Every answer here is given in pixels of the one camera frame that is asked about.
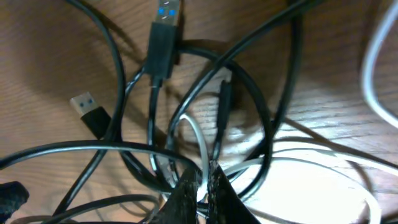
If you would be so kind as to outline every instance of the micro usb connector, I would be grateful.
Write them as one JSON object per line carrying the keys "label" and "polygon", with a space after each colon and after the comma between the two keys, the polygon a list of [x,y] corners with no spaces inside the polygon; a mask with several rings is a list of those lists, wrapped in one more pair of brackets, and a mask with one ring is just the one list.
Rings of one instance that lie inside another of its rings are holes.
{"label": "micro usb connector", "polygon": [[180,19],[180,0],[160,0],[150,28],[145,71],[152,80],[170,78],[176,61],[176,42]]}
{"label": "micro usb connector", "polygon": [[105,109],[97,104],[90,93],[73,97],[70,104],[80,115],[80,119],[97,139],[101,139],[111,122],[111,117]]}

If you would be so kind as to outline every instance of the coiled black cable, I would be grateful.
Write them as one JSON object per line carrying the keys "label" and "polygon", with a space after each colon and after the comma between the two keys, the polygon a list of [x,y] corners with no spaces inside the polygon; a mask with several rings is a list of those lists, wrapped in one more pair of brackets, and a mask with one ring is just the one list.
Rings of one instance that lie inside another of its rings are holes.
{"label": "coiled black cable", "polygon": [[[240,42],[238,42],[234,47],[229,49],[225,54],[218,55],[210,50],[203,48],[195,48],[190,47],[184,44],[181,44],[178,48],[180,54],[192,54],[200,57],[205,57],[214,62],[213,69],[211,69],[208,73],[205,73],[201,77],[199,77],[188,93],[183,97],[182,102],[176,109],[174,115],[172,116],[171,122],[169,124],[167,142],[165,150],[158,150],[154,144],[154,133],[155,133],[155,108],[156,108],[156,100],[150,101],[150,116],[149,116],[149,125],[148,125],[148,144],[139,144],[134,142],[123,142],[121,137],[121,118],[123,116],[124,108],[127,102],[127,97],[134,84],[140,79],[140,77],[144,74],[144,69],[141,68],[137,74],[133,77],[133,79],[126,84],[126,78],[124,74],[123,62],[121,60],[121,56],[119,54],[118,48],[116,46],[115,41],[113,40],[109,30],[102,23],[101,19],[96,16],[94,12],[92,12],[88,7],[85,6],[79,0],[66,0],[72,6],[75,6],[77,9],[83,11],[87,16],[94,21],[94,23],[98,26],[98,28],[103,33],[107,44],[111,50],[111,54],[113,57],[113,61],[116,67],[117,79],[118,79],[118,98],[115,106],[115,111],[112,116],[111,123],[109,124],[108,130],[104,137],[104,141],[73,141],[73,142],[61,142],[55,144],[49,144],[45,146],[34,147],[31,149],[26,149],[25,151],[17,152],[0,160],[0,169],[4,169],[10,165],[13,165],[17,162],[22,162],[26,159],[31,159],[37,156],[44,156],[50,153],[56,152],[66,152],[66,151],[78,151],[78,150],[97,150],[97,153],[92,158],[90,163],[86,166],[84,171],[81,173],[79,178],[73,184],[72,188],[66,194],[64,199],[61,201],[60,205],[57,207],[53,218],[45,221],[44,223],[58,223],[62,220],[69,220],[72,217],[79,215],[81,213],[87,212],[92,209],[97,209],[100,207],[105,207],[114,203],[127,202],[127,201],[136,201],[136,200],[146,200],[151,201],[155,204],[155,207],[158,207],[159,204],[149,197],[145,195],[123,195],[113,198],[106,198],[96,202],[90,202],[85,205],[81,205],[76,208],[72,208],[67,210],[68,206],[75,198],[78,191],[81,189],[83,184],[90,177],[92,172],[96,169],[98,164],[101,162],[102,158],[105,156],[107,150],[116,150],[119,151],[121,157],[129,169],[131,174],[141,183],[148,186],[151,189],[159,191],[163,194],[169,194],[172,190],[170,183],[166,182],[164,178],[160,177],[160,173],[157,172],[158,176],[153,176],[151,172],[149,172],[141,162],[139,162],[130,152],[143,152],[151,155],[156,155],[160,157],[166,157],[172,161],[178,160],[185,164],[186,166],[192,166],[199,170],[199,168],[193,163],[191,160],[180,156],[174,153],[174,132],[178,124],[179,117],[186,111],[189,107],[190,103],[197,96],[199,91],[210,81],[210,79],[218,72],[222,67],[226,67],[232,71],[234,75],[245,85],[248,89],[249,94],[252,96],[256,109],[259,112],[259,116],[261,119],[262,127],[265,132],[265,138],[258,145],[258,147],[254,150],[254,152],[248,157],[249,159],[253,157],[258,157],[260,155],[264,155],[264,160],[261,165],[260,171],[255,177],[255,179],[249,184],[249,186],[244,189],[241,193],[239,193],[239,197],[242,200],[248,199],[263,183],[266,178],[270,163],[271,163],[271,155],[272,155],[272,138],[274,136],[275,131],[279,128],[280,124],[283,122],[283,118],[287,111],[287,106],[289,104],[293,87],[295,85],[295,79],[297,78],[297,73],[300,64],[300,54],[302,49],[302,18],[301,14],[310,8],[316,6],[320,0],[301,0],[291,4],[286,10],[282,11],[278,15],[271,18],[268,22],[265,22],[254,32],[247,35]],[[287,81],[285,84],[285,90],[282,94],[282,99],[279,103],[278,111],[273,123],[271,123],[271,116],[269,109],[265,103],[264,97],[262,96],[261,90],[252,80],[252,78],[246,73],[246,71],[241,68],[236,62],[233,61],[233,58],[240,52],[244,50],[249,44],[260,38],[262,35],[271,31],[274,27],[282,25],[290,20],[293,20],[292,23],[292,55],[290,57],[289,64],[289,74],[287,77]],[[157,93],[159,90],[152,89],[151,98],[157,98]],[[157,167],[156,163],[152,163],[154,166],[154,170],[161,170],[160,167]],[[174,177],[174,181],[178,181],[179,175],[177,173],[177,169],[175,168],[175,163],[170,163],[172,168],[172,175]],[[207,204],[199,203],[198,211],[206,214],[207,213]]]}

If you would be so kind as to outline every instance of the brown wood grain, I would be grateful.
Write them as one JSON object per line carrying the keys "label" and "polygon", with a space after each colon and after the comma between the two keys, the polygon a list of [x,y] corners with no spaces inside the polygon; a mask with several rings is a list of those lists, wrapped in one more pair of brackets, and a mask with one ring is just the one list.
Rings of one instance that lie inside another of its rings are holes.
{"label": "brown wood grain", "polygon": [[[329,0],[305,15],[302,71],[290,104],[289,124],[283,125],[277,136],[322,138],[398,164],[398,130],[365,104],[358,72],[364,47],[388,2]],[[92,0],[90,3],[126,34],[123,40],[113,32],[127,75],[131,76],[146,55],[155,1]],[[278,0],[187,0],[184,39],[197,40],[194,44],[222,53],[284,7],[285,3]],[[113,112],[115,71],[100,31],[84,14],[63,1],[3,0],[0,10],[0,155],[52,142],[93,139],[68,101],[90,91],[109,113]],[[397,31],[398,27],[394,26],[386,39],[375,74],[381,101],[396,113]],[[276,109],[282,92],[289,45],[289,26],[282,26],[253,43],[236,59],[259,85],[271,111]],[[208,61],[203,58],[182,56],[172,79],[159,96],[157,125],[160,130],[166,131],[178,99],[206,66]],[[216,132],[218,101],[211,95],[217,93],[224,76],[225,73],[220,73],[209,82],[203,89],[207,96],[190,108],[209,143]],[[247,91],[239,83],[235,89],[236,107],[222,152],[223,164],[243,159],[261,138],[256,110]],[[149,79],[144,77],[130,95],[123,119],[126,141],[146,141],[149,91]],[[185,124],[180,132],[187,141],[195,141],[192,130]],[[252,138],[245,137],[246,133],[251,133]],[[29,202],[13,218],[52,214],[93,154],[54,154],[2,170],[1,182],[18,180],[31,195]],[[191,151],[182,154],[198,160]],[[137,156],[149,165],[147,155]],[[347,163],[331,166],[361,180]],[[358,202],[358,197],[350,197],[347,187],[335,188],[332,184],[328,188],[324,182],[329,183],[329,180],[323,180],[321,174],[295,173],[293,165],[282,170],[289,169],[291,173],[280,178],[274,175],[276,178],[266,182],[248,205],[260,212],[296,218],[295,221],[304,223],[338,223],[343,220],[333,219],[338,212],[346,214],[344,221],[360,218],[363,204]],[[362,169],[371,180],[383,214],[396,217],[398,178],[376,169]],[[254,174],[243,177],[237,187],[247,184]],[[334,192],[341,194],[329,197]],[[121,194],[156,195],[134,180],[118,154],[110,152],[72,206]],[[358,206],[348,209],[344,204]],[[126,206],[137,210],[135,205]],[[139,218],[115,205],[80,215],[76,220],[136,222]]]}

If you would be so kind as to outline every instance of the silver metal connector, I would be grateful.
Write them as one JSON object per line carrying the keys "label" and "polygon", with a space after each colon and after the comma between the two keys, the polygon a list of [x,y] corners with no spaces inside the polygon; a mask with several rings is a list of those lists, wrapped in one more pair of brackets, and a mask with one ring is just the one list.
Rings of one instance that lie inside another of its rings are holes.
{"label": "silver metal connector", "polygon": [[89,92],[73,97],[70,104],[80,116],[100,107]]}
{"label": "silver metal connector", "polygon": [[177,26],[180,17],[180,0],[159,0],[155,22]]}

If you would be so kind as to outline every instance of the wooden table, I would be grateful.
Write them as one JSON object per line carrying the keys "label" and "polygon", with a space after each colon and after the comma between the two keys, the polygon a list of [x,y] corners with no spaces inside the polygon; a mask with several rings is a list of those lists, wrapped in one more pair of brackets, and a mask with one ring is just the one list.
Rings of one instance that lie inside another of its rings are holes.
{"label": "wooden table", "polygon": [[[116,36],[129,76],[146,55],[155,1],[91,0],[125,33]],[[375,115],[363,101],[359,88],[359,65],[375,22],[389,1],[326,1],[305,15],[305,48],[302,72],[289,109],[289,125],[277,137],[313,136],[367,152],[398,164],[398,130]],[[115,71],[109,50],[95,25],[63,1],[3,0],[1,10],[0,155],[51,142],[93,139],[69,106],[71,97],[90,91],[110,113],[116,99]],[[278,0],[187,0],[184,6],[184,39],[224,52],[245,34],[285,8]],[[381,101],[398,113],[398,27],[388,36],[377,62],[376,85]],[[282,26],[253,43],[237,57],[263,90],[272,111],[279,100],[289,57],[290,30]],[[183,55],[172,79],[159,97],[157,125],[163,132],[178,105],[208,62]],[[217,93],[223,71],[203,90],[206,97],[191,109],[201,122],[209,145],[214,138]],[[236,105],[231,115],[222,163],[243,159],[261,138],[258,119],[247,91],[235,86]],[[146,141],[149,79],[143,77],[133,89],[123,120],[126,141]],[[195,138],[186,125],[181,133]],[[2,170],[1,182],[18,180],[30,192],[29,202],[13,219],[50,215],[94,152],[71,152],[39,157]],[[198,161],[197,154],[182,154]],[[147,155],[137,157],[146,165]],[[347,163],[328,164],[361,180]],[[276,167],[248,205],[258,212],[303,223],[347,223],[359,219],[361,197],[346,184],[291,164]],[[398,213],[398,178],[362,167],[371,181],[383,214]],[[243,177],[241,187],[255,172]],[[83,187],[72,207],[121,194],[152,194],[131,177],[119,156],[110,152]],[[135,205],[126,204],[137,211]],[[119,205],[76,217],[78,221],[138,221]]]}

